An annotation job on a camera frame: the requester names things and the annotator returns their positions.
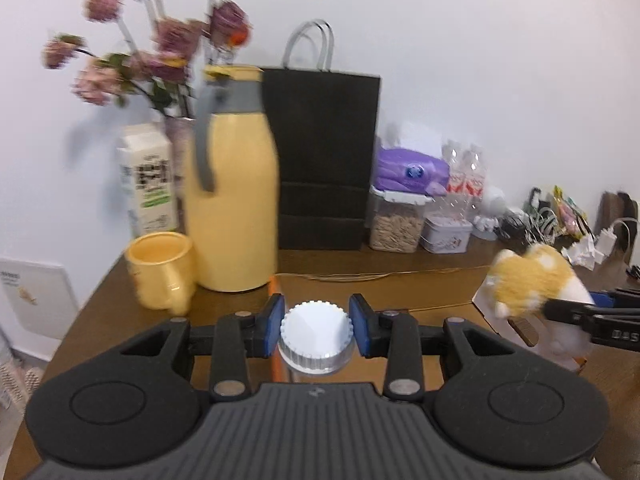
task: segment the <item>white container lid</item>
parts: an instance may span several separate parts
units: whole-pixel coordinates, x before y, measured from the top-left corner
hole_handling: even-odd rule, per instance
[[[471,222],[465,219],[457,220],[447,216],[439,216],[436,214],[427,215],[426,222],[438,231],[468,231],[471,232],[474,228]]]
[[[406,193],[404,191],[380,191],[371,186],[371,193],[379,196],[385,202],[393,202],[397,204],[425,205],[433,202],[433,198],[419,193]]]
[[[278,349],[287,365],[303,374],[337,372],[353,353],[351,319],[333,303],[300,303],[282,319]]]

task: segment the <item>yellow lid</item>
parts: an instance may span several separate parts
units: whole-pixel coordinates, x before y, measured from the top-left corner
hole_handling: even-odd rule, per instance
[[[262,70],[252,65],[207,65],[204,74],[208,80],[227,76],[234,81],[262,81]]]

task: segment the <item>mug rim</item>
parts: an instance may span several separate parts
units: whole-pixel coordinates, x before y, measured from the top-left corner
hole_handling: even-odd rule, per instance
[[[172,256],[168,260],[162,260],[161,262],[146,262],[144,260],[139,260],[135,256],[132,256],[131,250],[141,241],[148,240],[149,238],[159,237],[159,236],[160,237],[171,236],[174,238],[180,238],[180,240],[185,242],[185,247],[175,256]],[[168,264],[168,263],[174,262],[175,260],[180,259],[185,254],[187,254],[192,247],[193,247],[193,241],[191,240],[191,238],[189,238],[186,235],[183,235],[182,233],[176,233],[174,231],[158,231],[155,233],[149,233],[148,235],[143,235],[141,237],[136,238],[135,240],[130,241],[129,245],[124,251],[124,257],[127,259],[127,261],[135,265],[141,265],[141,266],[163,265],[163,264]]]

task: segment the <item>blue logo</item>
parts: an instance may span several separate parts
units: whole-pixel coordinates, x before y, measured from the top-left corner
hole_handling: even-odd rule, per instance
[[[422,168],[422,166],[409,166],[406,168],[404,174],[408,178],[422,178],[422,176],[424,175],[424,169]]]

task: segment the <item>ribbed gray surface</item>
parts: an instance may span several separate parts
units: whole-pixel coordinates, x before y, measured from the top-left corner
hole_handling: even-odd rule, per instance
[[[121,470],[52,462],[32,480],[487,480],[606,478],[583,463],[519,472],[476,462],[444,442],[420,408],[370,384],[264,384],[257,395],[212,407],[168,455]]]

